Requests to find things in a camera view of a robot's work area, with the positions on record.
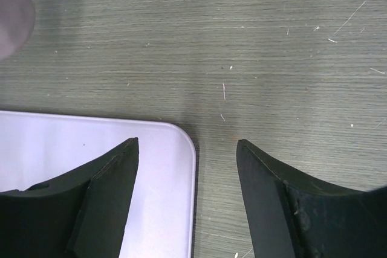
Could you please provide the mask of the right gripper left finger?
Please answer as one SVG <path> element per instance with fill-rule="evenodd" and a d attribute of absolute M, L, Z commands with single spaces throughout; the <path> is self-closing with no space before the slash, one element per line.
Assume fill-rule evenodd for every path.
<path fill-rule="evenodd" d="M 138 139 L 30 188 L 1 193 L 2 257 L 119 257 Z"/>

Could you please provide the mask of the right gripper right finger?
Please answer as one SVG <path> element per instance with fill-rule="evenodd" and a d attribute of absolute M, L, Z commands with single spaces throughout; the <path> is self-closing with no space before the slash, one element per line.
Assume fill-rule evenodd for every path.
<path fill-rule="evenodd" d="M 306 174 L 239 140 L 236 163 L 256 257 L 385 257 L 386 188 Z"/>

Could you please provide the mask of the purple translucent cup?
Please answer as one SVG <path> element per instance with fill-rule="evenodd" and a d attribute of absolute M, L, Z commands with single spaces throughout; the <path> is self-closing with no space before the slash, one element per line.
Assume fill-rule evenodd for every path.
<path fill-rule="evenodd" d="M 36 20 L 33 0 L 1 0 L 1 60 L 29 40 Z"/>

